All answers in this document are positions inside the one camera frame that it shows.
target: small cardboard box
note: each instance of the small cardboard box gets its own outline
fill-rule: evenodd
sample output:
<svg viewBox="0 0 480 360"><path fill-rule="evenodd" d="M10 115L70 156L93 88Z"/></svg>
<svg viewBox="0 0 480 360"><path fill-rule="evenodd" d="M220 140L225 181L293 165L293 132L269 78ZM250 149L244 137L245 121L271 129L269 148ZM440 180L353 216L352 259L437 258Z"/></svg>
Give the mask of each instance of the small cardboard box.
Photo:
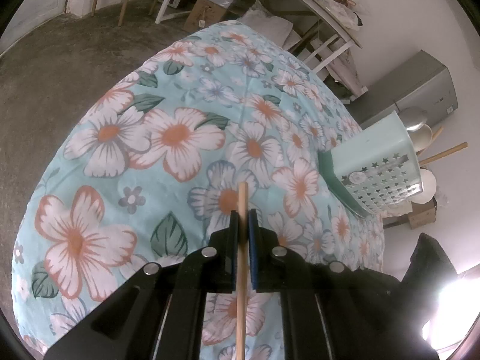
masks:
<svg viewBox="0 0 480 360"><path fill-rule="evenodd" d="M220 5L208 0L197 0L195 6L187 17L183 30L196 32L207 28L212 24L219 23L227 10Z"/></svg>
<svg viewBox="0 0 480 360"><path fill-rule="evenodd" d="M425 204L412 203L412 209L408 214L412 229L435 222L436 207L433 199Z"/></svg>

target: floral tablecloth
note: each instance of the floral tablecloth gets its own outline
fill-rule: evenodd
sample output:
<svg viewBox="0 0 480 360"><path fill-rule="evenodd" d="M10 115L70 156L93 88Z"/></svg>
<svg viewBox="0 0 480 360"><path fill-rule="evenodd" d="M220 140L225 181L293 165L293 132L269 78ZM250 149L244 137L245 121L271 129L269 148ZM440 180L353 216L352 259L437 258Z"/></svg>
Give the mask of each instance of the floral tablecloth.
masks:
<svg viewBox="0 0 480 360"><path fill-rule="evenodd" d="M160 51L73 129L28 203L13 252L20 333L41 353L148 261L181 261L229 224L237 185L312 263L381 270L383 229L330 194L316 151L359 132L296 58L228 21ZM235 354L236 297L210 294L202 359ZM282 359L277 294L251 292L247 359Z"/></svg>

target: wooden stick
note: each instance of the wooden stick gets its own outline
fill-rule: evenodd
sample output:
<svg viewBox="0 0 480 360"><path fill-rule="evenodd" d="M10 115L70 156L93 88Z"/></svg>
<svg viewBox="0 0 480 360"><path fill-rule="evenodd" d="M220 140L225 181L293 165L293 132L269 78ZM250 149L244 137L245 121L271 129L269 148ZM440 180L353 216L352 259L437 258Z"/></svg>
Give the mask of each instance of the wooden stick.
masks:
<svg viewBox="0 0 480 360"><path fill-rule="evenodd" d="M245 360L247 327L247 215L248 184L238 185L238 251L237 251L237 360Z"/></svg>
<svg viewBox="0 0 480 360"><path fill-rule="evenodd" d="M429 164L430 162L439 160L440 158L443 158L443 157L447 157L448 155L453 154L453 153L455 153L459 150L465 149L465 147L468 147L468 146L469 146L468 142L463 142L463 143L461 143L461 144L459 144L455 147L452 147L451 149L448 149L448 150L445 150L441 153L433 155L432 157L428 157L428 158L420 161L418 164L421 167L423 167L424 165Z"/></svg>
<svg viewBox="0 0 480 360"><path fill-rule="evenodd" d="M442 131L443 131L443 126L440 126L440 128L438 130L436 130L436 132L431 136L431 140L430 140L430 143L428 144L428 146L425 149L422 149L422 150L418 151L417 157L419 155L421 155L425 150L428 149L428 147L435 141L435 139L438 138L438 136L442 133Z"/></svg>

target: small gray flower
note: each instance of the small gray flower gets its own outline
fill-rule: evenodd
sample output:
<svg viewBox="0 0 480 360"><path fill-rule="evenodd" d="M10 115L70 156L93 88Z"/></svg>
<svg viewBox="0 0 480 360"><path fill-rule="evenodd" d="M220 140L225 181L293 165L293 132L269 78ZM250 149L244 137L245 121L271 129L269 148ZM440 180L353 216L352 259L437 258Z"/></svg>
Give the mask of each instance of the small gray flower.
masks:
<svg viewBox="0 0 480 360"><path fill-rule="evenodd" d="M15 262L23 264L23 246L19 245L18 242L15 244L15 248L13 249L13 255L15 256Z"/></svg>
<svg viewBox="0 0 480 360"><path fill-rule="evenodd" d="M295 112L302 112L302 107L300 107L298 103L293 103L293 109L295 110Z"/></svg>
<svg viewBox="0 0 480 360"><path fill-rule="evenodd" d="M205 73L212 74L215 68L211 64L201 64L200 67Z"/></svg>
<svg viewBox="0 0 480 360"><path fill-rule="evenodd" d="M142 192L141 187L135 187L133 191L130 188L125 187L123 189L125 197L118 201L118 205L121 207L128 207L127 212L129 214L135 214L137 206L143 206L146 202L145 197L140 196L140 192Z"/></svg>

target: round label on utensil holder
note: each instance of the round label on utensil holder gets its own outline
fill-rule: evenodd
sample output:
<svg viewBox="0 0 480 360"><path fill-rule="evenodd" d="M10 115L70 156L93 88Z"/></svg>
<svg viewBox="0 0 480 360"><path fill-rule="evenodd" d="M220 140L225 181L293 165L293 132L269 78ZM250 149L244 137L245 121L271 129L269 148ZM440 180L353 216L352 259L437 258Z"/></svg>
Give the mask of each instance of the round label on utensil holder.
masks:
<svg viewBox="0 0 480 360"><path fill-rule="evenodd" d="M361 171L352 172L349 175L349 180L352 184L361 184L366 181L367 175Z"/></svg>

